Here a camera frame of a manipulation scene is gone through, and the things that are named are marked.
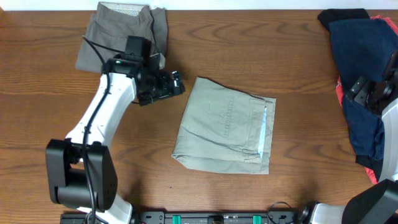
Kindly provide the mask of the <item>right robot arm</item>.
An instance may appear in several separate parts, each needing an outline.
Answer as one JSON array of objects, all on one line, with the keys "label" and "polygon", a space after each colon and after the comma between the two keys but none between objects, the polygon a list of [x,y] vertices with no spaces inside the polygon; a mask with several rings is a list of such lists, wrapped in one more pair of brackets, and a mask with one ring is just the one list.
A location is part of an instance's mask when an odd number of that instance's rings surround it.
[{"label": "right robot arm", "polygon": [[397,210],[397,51],[390,56],[381,82],[360,77],[346,97],[384,124],[384,161],[378,183],[347,205],[307,205],[296,223],[386,223]]}]

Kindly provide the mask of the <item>light khaki shorts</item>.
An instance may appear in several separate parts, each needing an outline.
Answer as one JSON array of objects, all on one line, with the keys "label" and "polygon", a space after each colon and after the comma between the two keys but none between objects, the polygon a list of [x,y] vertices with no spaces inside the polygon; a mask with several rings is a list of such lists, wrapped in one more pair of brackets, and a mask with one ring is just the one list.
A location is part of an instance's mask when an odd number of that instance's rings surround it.
[{"label": "light khaki shorts", "polygon": [[197,78],[172,157],[192,170],[269,173],[276,100]]}]

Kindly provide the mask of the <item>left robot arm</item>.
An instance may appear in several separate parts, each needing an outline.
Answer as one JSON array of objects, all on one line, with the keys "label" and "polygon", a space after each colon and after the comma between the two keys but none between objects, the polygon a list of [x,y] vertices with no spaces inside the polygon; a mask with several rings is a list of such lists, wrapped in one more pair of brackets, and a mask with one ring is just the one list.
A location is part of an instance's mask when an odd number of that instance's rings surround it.
[{"label": "left robot arm", "polygon": [[98,90],[65,139],[45,149],[50,199],[85,213],[84,223],[132,223],[133,206],[117,194],[110,146],[133,103],[149,105],[185,91],[178,71],[161,69],[159,57],[117,54],[102,62]]}]

